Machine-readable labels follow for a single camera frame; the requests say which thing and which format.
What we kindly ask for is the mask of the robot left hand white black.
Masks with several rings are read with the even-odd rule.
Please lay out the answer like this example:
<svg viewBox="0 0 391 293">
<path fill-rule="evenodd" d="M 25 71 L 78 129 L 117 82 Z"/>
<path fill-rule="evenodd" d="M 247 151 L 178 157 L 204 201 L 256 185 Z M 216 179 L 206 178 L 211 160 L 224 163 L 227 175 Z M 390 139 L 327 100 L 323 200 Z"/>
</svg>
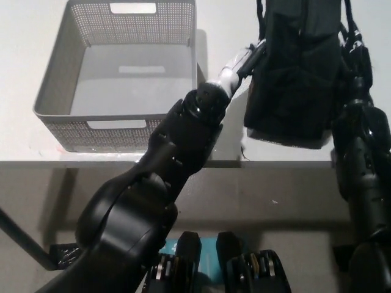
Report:
<svg viewBox="0 0 391 293">
<path fill-rule="evenodd" d="M 228 62 L 227 67 L 236 73 L 240 79 L 244 79 L 252 73 L 257 63 L 259 63 L 265 48 L 265 39 L 260 40 L 257 44 L 251 43 L 233 57 Z"/>
</svg>

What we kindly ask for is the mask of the robot right hand white black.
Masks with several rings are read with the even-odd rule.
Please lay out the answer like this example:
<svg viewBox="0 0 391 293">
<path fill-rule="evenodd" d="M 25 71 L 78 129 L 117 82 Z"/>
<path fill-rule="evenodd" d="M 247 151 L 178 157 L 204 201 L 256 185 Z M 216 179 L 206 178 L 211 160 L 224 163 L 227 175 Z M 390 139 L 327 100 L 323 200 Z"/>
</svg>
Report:
<svg viewBox="0 0 391 293">
<path fill-rule="evenodd" d="M 347 42 L 344 47 L 344 57 L 349 69 L 357 77 L 363 78 L 365 85 L 373 85 L 373 72 L 368 48 L 360 40 Z"/>
</svg>

